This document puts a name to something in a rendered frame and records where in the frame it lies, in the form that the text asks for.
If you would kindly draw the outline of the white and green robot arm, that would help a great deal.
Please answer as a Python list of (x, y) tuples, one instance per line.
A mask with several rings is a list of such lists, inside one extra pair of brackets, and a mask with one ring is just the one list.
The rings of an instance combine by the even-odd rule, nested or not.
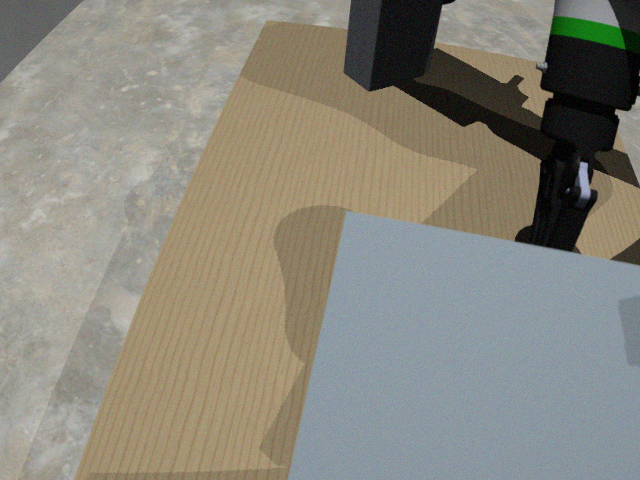
[(640, 96), (640, 0), (555, 0), (536, 69), (554, 100), (607, 114), (631, 110)]

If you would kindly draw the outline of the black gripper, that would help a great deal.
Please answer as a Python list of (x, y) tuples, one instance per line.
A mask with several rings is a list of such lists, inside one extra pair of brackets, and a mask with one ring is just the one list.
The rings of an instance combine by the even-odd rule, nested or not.
[(540, 163), (530, 245), (573, 251), (598, 198), (598, 191), (589, 189), (594, 155), (612, 150), (619, 121), (618, 115), (594, 107), (546, 100), (540, 131), (555, 143), (551, 155)]

